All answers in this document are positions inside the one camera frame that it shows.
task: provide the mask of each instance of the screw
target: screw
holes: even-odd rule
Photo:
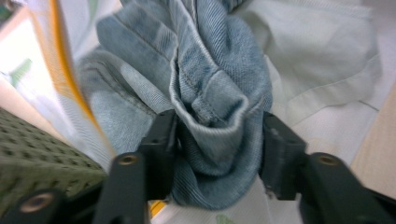
[[[318,160],[326,165],[337,165],[338,161],[330,156],[319,156]]]
[[[131,165],[137,162],[137,157],[136,156],[124,156],[120,159],[119,164],[120,165]]]
[[[53,200],[53,195],[50,193],[42,193],[30,198],[28,201],[21,205],[21,211],[23,213],[32,213],[45,208]]]

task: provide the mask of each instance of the blue denim fabric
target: blue denim fabric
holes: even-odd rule
[[[240,2],[124,1],[121,11],[97,24],[107,55],[119,58],[106,61],[112,57],[94,52],[79,66],[90,70],[95,61],[91,73],[78,72],[79,85],[119,153],[136,150],[153,116],[168,107],[162,104],[172,103],[182,146],[172,196],[182,205],[226,208],[247,192],[260,166],[271,83],[249,28],[229,15]],[[96,84],[103,64],[115,69]],[[109,79],[117,88],[108,87]]]

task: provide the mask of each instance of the black metal bracket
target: black metal bracket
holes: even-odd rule
[[[396,223],[396,202],[365,189],[340,159],[305,154],[306,143],[272,114],[265,115],[263,126],[264,186],[279,200],[295,200],[301,193],[304,223]]]
[[[119,155],[109,176],[67,199],[57,189],[22,198],[2,224],[143,224],[149,223],[147,200],[164,199],[174,178],[177,116],[162,112],[136,152]]]
[[[264,115],[264,186],[279,200],[302,194],[305,224],[396,223],[396,201],[365,189],[338,158],[305,154],[306,143],[280,119]],[[177,152],[175,111],[161,113],[136,152],[119,155],[104,183],[67,199],[57,189],[22,198],[2,224],[143,224],[147,200],[164,199],[172,188]]]

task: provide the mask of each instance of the wrinkled fabric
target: wrinkled fabric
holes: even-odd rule
[[[371,10],[360,0],[255,0],[234,15],[267,56],[272,112],[287,124],[373,93],[381,62]]]
[[[113,147],[135,151],[156,114],[180,117],[173,199],[223,209],[253,183],[271,83],[241,1],[123,1],[97,24],[102,49],[78,64],[78,85]]]

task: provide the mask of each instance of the green textured surface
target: green textured surface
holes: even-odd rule
[[[0,108],[0,217],[37,189],[56,188],[72,196],[105,176],[78,150]]]

